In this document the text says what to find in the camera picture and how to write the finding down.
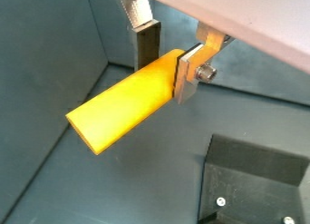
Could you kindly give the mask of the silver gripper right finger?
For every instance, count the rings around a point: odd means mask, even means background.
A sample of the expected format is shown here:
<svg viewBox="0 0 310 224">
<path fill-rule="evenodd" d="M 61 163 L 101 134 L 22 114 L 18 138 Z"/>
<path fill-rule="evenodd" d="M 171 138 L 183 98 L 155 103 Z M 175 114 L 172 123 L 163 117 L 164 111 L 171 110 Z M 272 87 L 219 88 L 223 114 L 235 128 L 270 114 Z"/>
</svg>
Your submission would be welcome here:
<svg viewBox="0 0 310 224">
<path fill-rule="evenodd" d="M 212 58 L 234 41 L 234 37 L 221 33 L 203 22 L 197 23 L 193 45 L 177 58 L 173 77 L 173 99 L 181 104 L 193 95 L 199 83 L 209 83 L 216 75 L 211 66 Z"/>
</svg>

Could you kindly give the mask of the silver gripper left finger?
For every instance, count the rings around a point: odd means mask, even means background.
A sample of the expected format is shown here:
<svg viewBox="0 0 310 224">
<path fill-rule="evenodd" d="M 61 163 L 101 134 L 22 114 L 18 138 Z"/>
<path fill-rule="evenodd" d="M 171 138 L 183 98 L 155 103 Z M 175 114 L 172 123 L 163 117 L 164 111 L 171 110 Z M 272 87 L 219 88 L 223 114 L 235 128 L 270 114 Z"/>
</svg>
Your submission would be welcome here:
<svg viewBox="0 0 310 224">
<path fill-rule="evenodd" d="M 135 70 L 159 58 L 161 23 L 153 19 L 148 0 L 120 0 L 133 38 Z"/>
</svg>

